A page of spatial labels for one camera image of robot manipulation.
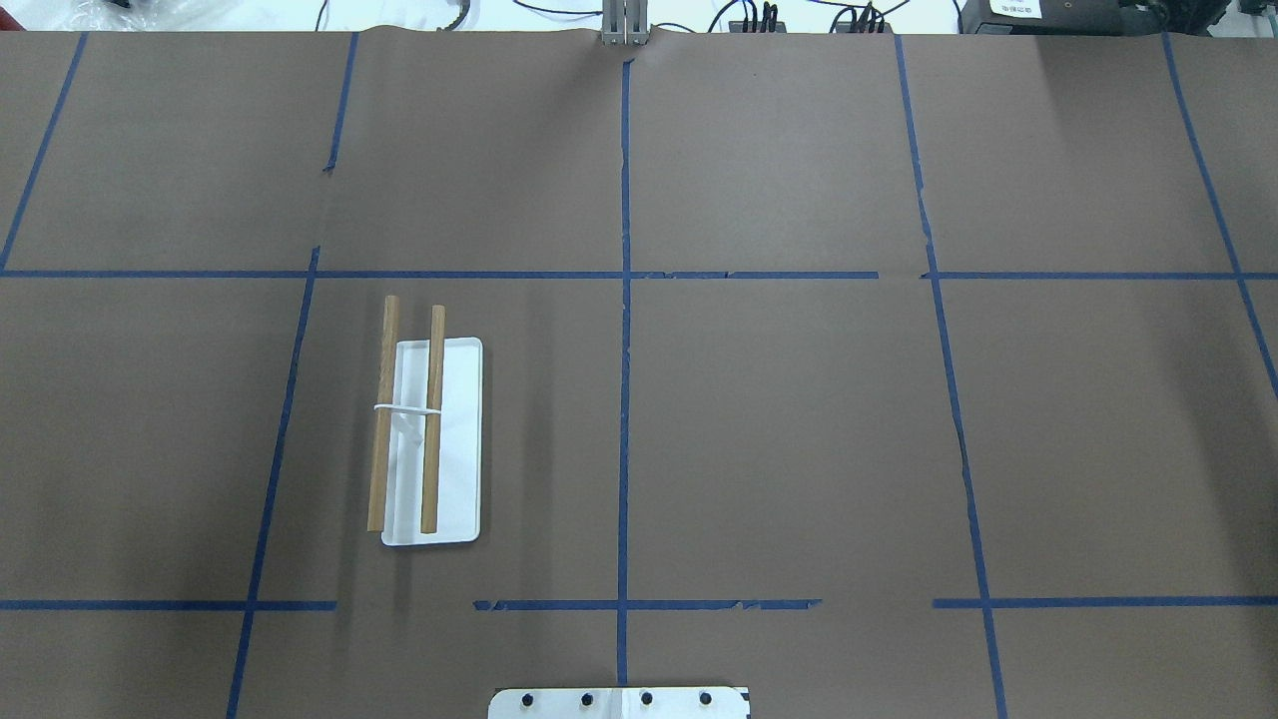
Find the aluminium frame post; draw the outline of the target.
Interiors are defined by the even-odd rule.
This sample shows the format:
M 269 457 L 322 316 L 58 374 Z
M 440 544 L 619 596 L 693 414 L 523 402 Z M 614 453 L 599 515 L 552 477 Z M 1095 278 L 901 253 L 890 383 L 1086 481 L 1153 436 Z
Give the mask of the aluminium frame post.
M 647 0 L 604 0 L 601 3 L 601 42 L 604 46 L 642 46 L 649 41 L 651 22 Z

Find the wooden rack rod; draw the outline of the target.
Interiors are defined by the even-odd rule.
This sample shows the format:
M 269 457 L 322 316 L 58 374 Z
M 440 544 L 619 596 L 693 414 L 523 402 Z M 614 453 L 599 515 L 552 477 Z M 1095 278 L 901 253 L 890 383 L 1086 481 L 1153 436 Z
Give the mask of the wooden rack rod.
M 374 429 L 371 447 L 371 480 L 366 529 L 369 533 L 383 531 L 386 522 L 386 497 L 389 478 L 389 404 L 394 400 L 395 364 L 400 331 L 400 299 L 383 298 L 382 323 L 380 323 L 380 364 L 377 395 L 374 396 Z
M 443 332 L 446 307 L 429 307 L 429 347 L 427 350 L 427 404 L 424 419 L 423 467 L 420 467 L 420 520 L 424 535 L 438 531 L 441 411 L 443 404 Z

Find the white rack base tray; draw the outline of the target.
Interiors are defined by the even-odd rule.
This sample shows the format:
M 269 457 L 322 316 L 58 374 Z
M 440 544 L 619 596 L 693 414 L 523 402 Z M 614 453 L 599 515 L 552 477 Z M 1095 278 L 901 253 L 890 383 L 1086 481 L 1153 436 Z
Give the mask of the white rack base tray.
M 426 406 L 429 342 L 396 347 L 391 404 Z M 389 430 L 389 478 L 383 547 L 424 547 L 475 541 L 482 533 L 483 346 L 477 338 L 443 341 L 443 404 L 438 531 L 424 535 L 420 520 L 420 467 L 424 442 Z

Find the black computer box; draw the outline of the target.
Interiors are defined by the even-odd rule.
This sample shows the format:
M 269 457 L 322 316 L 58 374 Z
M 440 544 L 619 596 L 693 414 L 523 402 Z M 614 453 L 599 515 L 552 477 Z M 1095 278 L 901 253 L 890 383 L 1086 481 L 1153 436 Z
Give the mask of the black computer box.
M 1201 36 L 1228 1 L 964 1 L 964 34 Z

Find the upper wooden rack rod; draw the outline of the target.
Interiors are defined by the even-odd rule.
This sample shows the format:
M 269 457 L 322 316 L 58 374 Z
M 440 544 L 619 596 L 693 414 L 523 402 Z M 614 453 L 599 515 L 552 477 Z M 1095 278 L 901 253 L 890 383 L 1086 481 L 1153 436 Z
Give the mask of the upper wooden rack rod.
M 369 533 L 383 531 L 386 522 L 386 497 L 389 478 L 389 404 L 394 400 L 395 364 L 400 331 L 400 299 L 383 298 L 382 323 L 380 323 L 380 364 L 377 395 L 374 396 L 374 429 L 371 447 L 371 480 L 366 529 Z

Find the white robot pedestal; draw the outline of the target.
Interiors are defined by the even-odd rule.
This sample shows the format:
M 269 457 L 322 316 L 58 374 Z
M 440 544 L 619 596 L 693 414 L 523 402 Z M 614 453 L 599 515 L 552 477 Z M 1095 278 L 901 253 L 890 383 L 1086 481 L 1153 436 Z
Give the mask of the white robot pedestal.
M 731 686 L 511 688 L 488 718 L 750 718 L 749 691 Z

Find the white rack centre post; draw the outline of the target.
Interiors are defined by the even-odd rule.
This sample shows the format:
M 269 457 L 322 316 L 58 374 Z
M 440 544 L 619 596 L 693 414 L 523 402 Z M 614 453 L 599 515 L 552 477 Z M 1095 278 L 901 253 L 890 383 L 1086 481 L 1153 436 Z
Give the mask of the white rack centre post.
M 410 406 L 403 404 L 374 404 L 374 412 L 386 412 L 391 427 L 412 441 L 424 442 L 428 418 L 440 415 L 441 410 L 429 406 Z

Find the lower wooden rack rod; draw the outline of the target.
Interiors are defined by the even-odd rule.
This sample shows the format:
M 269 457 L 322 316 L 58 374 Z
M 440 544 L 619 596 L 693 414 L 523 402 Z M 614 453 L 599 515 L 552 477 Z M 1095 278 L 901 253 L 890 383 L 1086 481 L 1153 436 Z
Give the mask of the lower wooden rack rod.
M 429 347 L 427 350 L 427 404 L 424 419 L 423 467 L 420 467 L 420 520 L 424 535 L 438 531 L 441 411 L 443 404 L 443 332 L 446 307 L 429 307 Z

